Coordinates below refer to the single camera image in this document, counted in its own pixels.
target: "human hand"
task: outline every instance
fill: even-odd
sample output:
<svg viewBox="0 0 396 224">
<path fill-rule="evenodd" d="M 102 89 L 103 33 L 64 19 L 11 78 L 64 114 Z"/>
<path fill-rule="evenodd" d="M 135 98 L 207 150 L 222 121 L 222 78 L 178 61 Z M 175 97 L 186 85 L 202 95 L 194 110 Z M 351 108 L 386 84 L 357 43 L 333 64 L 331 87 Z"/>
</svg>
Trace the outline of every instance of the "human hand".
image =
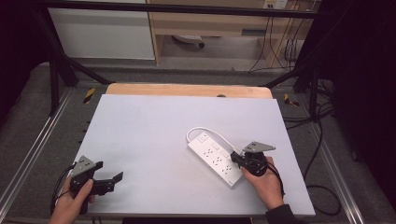
<svg viewBox="0 0 396 224">
<path fill-rule="evenodd" d="M 266 159 L 274 165 L 272 157 L 266 157 Z M 262 176 L 253 175 L 244 167 L 241 167 L 241 171 L 245 179 L 253 185 L 268 210 L 284 204 L 279 180 L 270 169 L 267 169 Z"/>
<path fill-rule="evenodd" d="M 70 180 L 71 177 L 67 177 L 64 181 L 64 187 L 62 188 L 62 195 L 58 199 L 58 203 L 56 204 L 55 210 L 52 214 L 51 219 L 49 220 L 49 224 L 71 224 L 76 220 L 79 209 L 81 208 L 84 200 L 88 197 L 91 192 L 93 181 L 88 180 L 84 186 L 82 186 L 78 195 L 74 197 L 73 193 L 70 190 Z M 89 202 L 93 203 L 94 196 L 89 197 Z"/>
</svg>

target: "white power cord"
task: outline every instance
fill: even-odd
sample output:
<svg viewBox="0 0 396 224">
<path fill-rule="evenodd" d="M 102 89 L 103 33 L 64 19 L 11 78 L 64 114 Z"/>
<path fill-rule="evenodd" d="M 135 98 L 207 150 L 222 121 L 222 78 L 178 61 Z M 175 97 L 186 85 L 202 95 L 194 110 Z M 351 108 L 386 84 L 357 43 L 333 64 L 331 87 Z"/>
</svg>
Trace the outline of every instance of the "white power cord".
<svg viewBox="0 0 396 224">
<path fill-rule="evenodd" d="M 243 152 L 242 150 L 240 150 L 239 148 L 237 148 L 236 146 L 234 146 L 233 144 L 231 144 L 231 143 L 230 143 L 225 137 L 223 137 L 221 134 L 219 134 L 218 132 L 215 132 L 215 131 L 213 131 L 213 130 L 211 130 L 211 129 L 205 128 L 205 127 L 195 127 L 195 128 L 192 128 L 191 130 L 189 130 L 189 131 L 187 132 L 187 134 L 186 134 L 186 139 L 187 139 L 187 142 L 188 142 L 188 143 L 191 142 L 191 140 L 190 140 L 190 138 L 189 138 L 190 133 L 191 133 L 192 131 L 195 131 L 195 130 L 205 130 L 205 131 L 208 131 L 208 132 L 211 132 L 211 133 L 215 133 L 215 134 L 216 134 L 217 136 L 219 136 L 222 140 L 224 140 L 224 142 L 226 142 L 226 143 L 233 149 L 233 151 L 236 152 L 238 155 L 242 156 L 242 155 L 244 154 L 244 152 Z"/>
</svg>

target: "white tabletop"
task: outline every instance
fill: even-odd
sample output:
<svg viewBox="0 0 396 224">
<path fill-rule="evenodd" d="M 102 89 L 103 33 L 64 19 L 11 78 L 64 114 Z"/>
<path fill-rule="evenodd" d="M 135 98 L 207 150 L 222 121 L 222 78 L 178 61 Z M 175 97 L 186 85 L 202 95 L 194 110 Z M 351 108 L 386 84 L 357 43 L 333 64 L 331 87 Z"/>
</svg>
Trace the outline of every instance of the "white tabletop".
<svg viewBox="0 0 396 224">
<path fill-rule="evenodd" d="M 188 149 L 186 132 L 197 126 L 221 133 L 236 147 L 252 141 L 275 146 L 265 155 L 274 157 L 285 203 L 297 216 L 315 214 L 276 100 L 108 94 L 97 106 L 76 161 L 81 155 L 103 161 L 95 179 L 121 171 L 124 176 L 114 192 L 96 197 L 89 214 L 262 216 L 266 208 L 246 179 L 230 189 Z M 191 133 L 191 139 L 199 133 Z"/>
</svg>

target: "white wall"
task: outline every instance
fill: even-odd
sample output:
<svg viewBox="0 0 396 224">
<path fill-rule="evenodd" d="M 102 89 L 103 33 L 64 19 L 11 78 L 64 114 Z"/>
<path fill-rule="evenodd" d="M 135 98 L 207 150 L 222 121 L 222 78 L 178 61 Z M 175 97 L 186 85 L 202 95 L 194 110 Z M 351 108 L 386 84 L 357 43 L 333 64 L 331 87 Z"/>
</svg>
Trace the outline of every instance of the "white wall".
<svg viewBox="0 0 396 224">
<path fill-rule="evenodd" d="M 145 0 L 100 1 L 146 3 Z M 49 13 L 70 57 L 154 60 L 147 12 L 50 8 Z"/>
</svg>

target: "white power strip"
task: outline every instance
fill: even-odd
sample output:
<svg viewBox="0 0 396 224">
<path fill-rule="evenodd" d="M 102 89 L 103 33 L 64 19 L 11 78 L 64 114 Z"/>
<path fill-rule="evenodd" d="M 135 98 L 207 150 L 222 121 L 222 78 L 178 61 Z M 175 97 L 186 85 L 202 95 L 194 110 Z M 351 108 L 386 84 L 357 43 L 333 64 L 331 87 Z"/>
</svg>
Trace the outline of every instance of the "white power strip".
<svg viewBox="0 0 396 224">
<path fill-rule="evenodd" d="M 208 165 L 224 182 L 232 187 L 242 176 L 238 165 L 231 161 L 231 155 L 207 133 L 202 132 L 189 142 L 190 149 Z"/>
</svg>

